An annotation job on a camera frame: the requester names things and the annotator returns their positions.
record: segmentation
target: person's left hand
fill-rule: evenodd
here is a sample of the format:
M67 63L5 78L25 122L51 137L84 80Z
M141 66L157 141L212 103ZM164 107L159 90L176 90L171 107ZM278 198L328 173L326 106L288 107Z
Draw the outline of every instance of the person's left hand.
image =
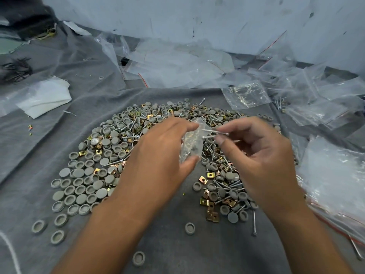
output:
M179 163L181 138L197 128L197 123L176 117L169 117L151 128L132 150L110 201L123 206L123 214L138 213L152 220L200 159L190 156Z

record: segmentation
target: person's right hand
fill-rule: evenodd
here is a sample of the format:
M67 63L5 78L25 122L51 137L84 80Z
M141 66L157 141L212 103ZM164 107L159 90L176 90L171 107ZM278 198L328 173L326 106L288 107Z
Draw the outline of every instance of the person's right hand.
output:
M217 135L215 141L237 168L248 194L271 220L296 214L305 206L289 139L257 117L235 119L217 131L230 134Z

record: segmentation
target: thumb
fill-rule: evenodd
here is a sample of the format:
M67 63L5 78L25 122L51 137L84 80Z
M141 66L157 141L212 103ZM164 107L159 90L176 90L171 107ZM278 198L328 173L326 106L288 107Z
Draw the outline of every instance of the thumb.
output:
M244 170L246 168L250 159L241 152L229 137L217 134L214 140L237 169Z
M199 160L200 160L199 156L190 156L182 164L180 164L179 175L180 175L180 178L182 179L182 181L185 180L185 178L191 172L193 172L193 170Z

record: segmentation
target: forearm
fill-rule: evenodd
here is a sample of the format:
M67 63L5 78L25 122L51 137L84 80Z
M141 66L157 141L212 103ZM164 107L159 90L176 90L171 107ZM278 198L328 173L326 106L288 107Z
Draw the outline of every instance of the forearm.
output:
M121 206L123 210L116 209L113 201L107 200L95 207L75 245L52 274L121 272L148 222L135 218L134 212L125 209L128 205Z
M353 274L308 207L296 215L273 218L294 274Z

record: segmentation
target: fingernail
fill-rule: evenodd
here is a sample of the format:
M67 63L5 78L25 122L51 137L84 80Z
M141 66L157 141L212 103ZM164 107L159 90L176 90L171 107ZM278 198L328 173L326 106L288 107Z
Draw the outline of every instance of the fingernail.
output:
M223 135L223 134L217 134L215 137L214 137L214 140L215 142L221 146L221 144L227 139L228 137L226 135Z

